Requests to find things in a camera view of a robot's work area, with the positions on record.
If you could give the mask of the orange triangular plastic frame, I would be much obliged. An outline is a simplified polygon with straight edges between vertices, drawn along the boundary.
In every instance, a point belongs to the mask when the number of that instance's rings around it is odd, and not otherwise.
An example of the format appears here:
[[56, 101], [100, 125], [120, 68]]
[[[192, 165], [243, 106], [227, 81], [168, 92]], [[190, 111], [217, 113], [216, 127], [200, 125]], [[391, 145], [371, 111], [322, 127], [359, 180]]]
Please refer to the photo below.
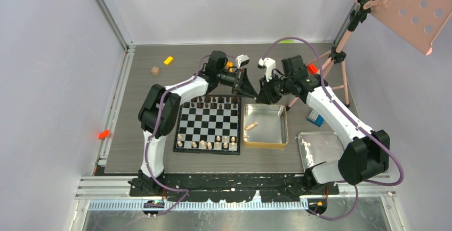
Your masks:
[[232, 62], [228, 61], [226, 67], [229, 72], [233, 72], [234, 64]]

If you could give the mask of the gold tin box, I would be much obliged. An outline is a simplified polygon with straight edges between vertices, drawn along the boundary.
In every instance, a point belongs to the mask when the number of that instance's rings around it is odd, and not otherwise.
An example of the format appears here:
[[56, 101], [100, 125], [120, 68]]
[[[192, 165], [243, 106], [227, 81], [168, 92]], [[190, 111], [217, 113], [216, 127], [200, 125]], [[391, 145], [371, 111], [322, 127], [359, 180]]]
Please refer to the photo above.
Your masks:
[[245, 147], [283, 150], [289, 142], [283, 105], [246, 104], [243, 125]]

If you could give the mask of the black white chess board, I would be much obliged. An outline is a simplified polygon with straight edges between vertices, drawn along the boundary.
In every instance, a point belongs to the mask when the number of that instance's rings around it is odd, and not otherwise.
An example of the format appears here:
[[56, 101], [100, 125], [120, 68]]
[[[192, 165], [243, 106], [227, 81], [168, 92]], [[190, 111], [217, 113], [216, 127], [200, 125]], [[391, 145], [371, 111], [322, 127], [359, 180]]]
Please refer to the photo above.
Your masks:
[[[204, 95], [181, 105], [173, 152], [239, 155], [242, 135], [241, 97]], [[231, 137], [238, 150], [229, 150]]]

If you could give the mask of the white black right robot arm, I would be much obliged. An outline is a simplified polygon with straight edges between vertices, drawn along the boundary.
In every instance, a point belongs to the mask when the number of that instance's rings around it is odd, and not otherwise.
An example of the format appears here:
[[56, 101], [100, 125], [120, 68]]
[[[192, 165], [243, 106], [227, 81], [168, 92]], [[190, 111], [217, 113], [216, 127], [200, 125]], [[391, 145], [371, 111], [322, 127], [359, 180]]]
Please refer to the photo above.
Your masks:
[[390, 138], [384, 130], [375, 131], [361, 122], [336, 96], [319, 74], [310, 74], [302, 57], [282, 60], [283, 71], [276, 69], [271, 58], [258, 61], [265, 70], [259, 80], [258, 103], [271, 105], [284, 95], [294, 95], [317, 111], [336, 133], [345, 147], [338, 160], [316, 164], [304, 171], [304, 186], [317, 194], [326, 183], [345, 181], [356, 185], [389, 168]]

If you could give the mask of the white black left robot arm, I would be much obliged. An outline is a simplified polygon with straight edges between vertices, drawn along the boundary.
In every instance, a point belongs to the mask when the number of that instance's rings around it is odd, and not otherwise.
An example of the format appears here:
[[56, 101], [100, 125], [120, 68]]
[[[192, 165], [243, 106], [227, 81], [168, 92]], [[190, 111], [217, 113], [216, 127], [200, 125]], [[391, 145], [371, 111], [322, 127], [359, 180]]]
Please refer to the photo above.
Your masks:
[[180, 105], [198, 96], [212, 92], [219, 84], [232, 88], [232, 93], [255, 99], [257, 92], [247, 77], [247, 55], [235, 58], [236, 70], [227, 67], [228, 56], [222, 51], [212, 51], [201, 61], [197, 71], [187, 80], [175, 85], [153, 85], [138, 114], [144, 135], [143, 163], [138, 179], [151, 196], [163, 191], [163, 181], [158, 178], [164, 171], [163, 155], [167, 135], [173, 130]]

